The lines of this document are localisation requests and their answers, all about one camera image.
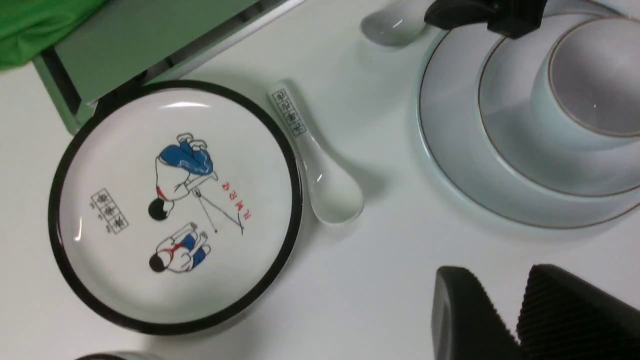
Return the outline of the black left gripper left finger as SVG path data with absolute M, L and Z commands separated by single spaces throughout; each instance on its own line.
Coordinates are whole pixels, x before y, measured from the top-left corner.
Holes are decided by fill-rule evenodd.
M 484 287 L 466 268 L 437 269 L 430 327 L 436 360 L 523 358 Z

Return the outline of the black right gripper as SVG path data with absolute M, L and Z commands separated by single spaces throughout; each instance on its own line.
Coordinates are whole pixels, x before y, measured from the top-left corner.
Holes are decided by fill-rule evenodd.
M 435 0 L 423 21 L 442 30 L 485 23 L 494 34 L 519 39 L 541 26 L 546 6 L 546 0 Z

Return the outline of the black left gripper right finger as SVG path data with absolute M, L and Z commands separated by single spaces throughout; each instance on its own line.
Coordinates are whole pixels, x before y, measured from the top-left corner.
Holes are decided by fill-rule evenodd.
M 528 274 L 516 333 L 527 360 L 637 360 L 640 312 L 553 264 Z

